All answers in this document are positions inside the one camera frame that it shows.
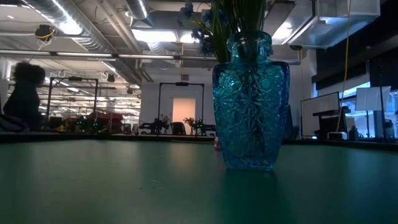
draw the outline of blue glass vase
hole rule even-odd
[[[230,63],[213,69],[219,143],[232,169],[273,170],[286,123],[289,66],[267,59],[272,39],[243,32],[228,40]]]

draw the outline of vase neck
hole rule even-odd
[[[228,40],[228,50],[233,62],[265,60],[271,52],[272,39],[265,32],[241,32]]]

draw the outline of lit doorway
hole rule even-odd
[[[195,119],[196,99],[194,98],[174,98],[173,99],[173,122],[184,123],[185,118]],[[190,134],[191,127],[184,123],[185,132]]]

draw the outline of whiteboard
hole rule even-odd
[[[383,86],[384,111],[387,110],[388,97],[390,96],[391,86]],[[356,111],[380,111],[381,97],[380,87],[358,88],[356,89]]]
[[[319,117],[314,113],[339,110],[338,92],[301,101],[302,136],[314,136],[314,131],[319,130]]]

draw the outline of cable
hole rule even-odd
[[[344,70],[344,82],[343,82],[343,92],[341,93],[341,102],[340,102],[340,112],[338,115],[338,122],[336,132],[338,132],[340,128],[340,121],[341,121],[341,113],[343,111],[343,99],[344,99],[344,90],[346,88],[346,81],[347,81],[347,73],[348,73],[348,49],[349,49],[349,25],[350,25],[350,18],[351,18],[351,3],[353,0],[349,0],[348,6],[348,21],[347,21],[347,42],[346,42],[346,60],[345,60],[345,70]]]

